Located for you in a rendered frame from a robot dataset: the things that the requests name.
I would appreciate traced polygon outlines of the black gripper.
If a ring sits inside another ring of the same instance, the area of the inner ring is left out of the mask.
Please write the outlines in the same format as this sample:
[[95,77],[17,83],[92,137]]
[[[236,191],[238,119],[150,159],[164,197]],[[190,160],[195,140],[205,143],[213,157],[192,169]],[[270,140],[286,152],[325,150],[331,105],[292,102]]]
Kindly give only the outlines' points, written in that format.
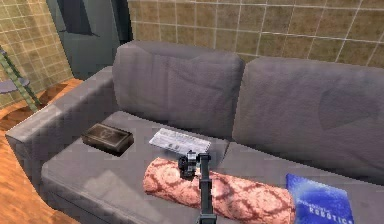
[[196,154],[181,156],[178,159],[178,169],[182,179],[193,179],[196,176],[198,158]]

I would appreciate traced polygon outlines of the grey newspaper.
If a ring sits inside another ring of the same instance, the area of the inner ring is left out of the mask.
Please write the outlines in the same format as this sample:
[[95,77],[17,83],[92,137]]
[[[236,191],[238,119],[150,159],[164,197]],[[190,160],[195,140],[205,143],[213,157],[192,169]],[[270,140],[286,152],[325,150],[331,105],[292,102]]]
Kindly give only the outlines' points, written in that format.
[[161,128],[149,143],[181,155],[186,155],[190,150],[197,154],[205,153],[211,145],[207,140],[165,128]]

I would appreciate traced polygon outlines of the pink patterned bolster pillow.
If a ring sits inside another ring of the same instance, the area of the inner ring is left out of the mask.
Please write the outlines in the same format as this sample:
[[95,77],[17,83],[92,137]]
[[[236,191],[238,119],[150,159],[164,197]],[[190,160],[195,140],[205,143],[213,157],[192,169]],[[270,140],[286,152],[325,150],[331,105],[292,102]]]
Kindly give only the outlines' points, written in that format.
[[[211,171],[213,212],[241,224],[294,224],[295,205],[287,189]],[[156,158],[143,178],[146,194],[191,208],[201,207],[200,172],[180,177],[176,161]]]

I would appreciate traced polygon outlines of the dark box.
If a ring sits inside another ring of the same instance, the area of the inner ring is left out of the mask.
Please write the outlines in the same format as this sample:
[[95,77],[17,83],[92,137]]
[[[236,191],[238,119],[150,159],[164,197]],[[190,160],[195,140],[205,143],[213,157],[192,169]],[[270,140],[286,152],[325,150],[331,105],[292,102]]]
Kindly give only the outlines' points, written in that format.
[[84,144],[115,156],[121,156],[134,143],[131,132],[101,123],[85,131],[81,139]]

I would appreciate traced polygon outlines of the grey sofa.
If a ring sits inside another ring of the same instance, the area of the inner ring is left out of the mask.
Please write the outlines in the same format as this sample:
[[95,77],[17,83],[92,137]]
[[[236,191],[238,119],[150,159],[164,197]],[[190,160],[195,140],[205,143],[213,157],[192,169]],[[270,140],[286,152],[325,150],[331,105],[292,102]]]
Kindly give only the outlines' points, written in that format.
[[[115,156],[83,143],[131,132]],[[384,224],[384,69],[132,41],[114,63],[7,132],[40,197],[80,224],[196,224],[199,208],[146,194],[161,129],[211,143],[210,168],[283,188],[296,174],[348,194],[355,224]]]

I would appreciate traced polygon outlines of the blue book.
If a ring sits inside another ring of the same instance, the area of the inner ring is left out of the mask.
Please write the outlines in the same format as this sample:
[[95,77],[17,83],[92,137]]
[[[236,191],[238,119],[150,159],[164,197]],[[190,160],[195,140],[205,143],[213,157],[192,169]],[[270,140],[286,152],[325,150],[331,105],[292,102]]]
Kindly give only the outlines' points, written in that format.
[[355,224],[345,190],[290,173],[286,189],[294,199],[294,224]]

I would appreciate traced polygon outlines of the dark grey door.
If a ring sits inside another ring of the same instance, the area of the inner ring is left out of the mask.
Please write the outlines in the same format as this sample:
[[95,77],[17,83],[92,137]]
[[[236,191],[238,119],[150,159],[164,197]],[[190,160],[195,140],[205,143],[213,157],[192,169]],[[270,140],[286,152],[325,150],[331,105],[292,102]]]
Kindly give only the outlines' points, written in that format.
[[133,40],[128,0],[46,0],[75,78],[86,80],[114,62]]

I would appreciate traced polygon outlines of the green chair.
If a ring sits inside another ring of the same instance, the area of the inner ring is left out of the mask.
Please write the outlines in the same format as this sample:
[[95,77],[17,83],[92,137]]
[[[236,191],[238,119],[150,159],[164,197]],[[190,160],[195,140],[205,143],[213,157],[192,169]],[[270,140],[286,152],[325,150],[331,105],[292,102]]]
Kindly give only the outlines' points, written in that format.
[[35,93],[29,87],[30,80],[23,78],[12,63],[7,52],[0,46],[0,65],[4,69],[8,79],[0,81],[0,94],[6,94],[18,91],[27,103],[28,107],[33,111],[38,111],[38,105],[41,104]]

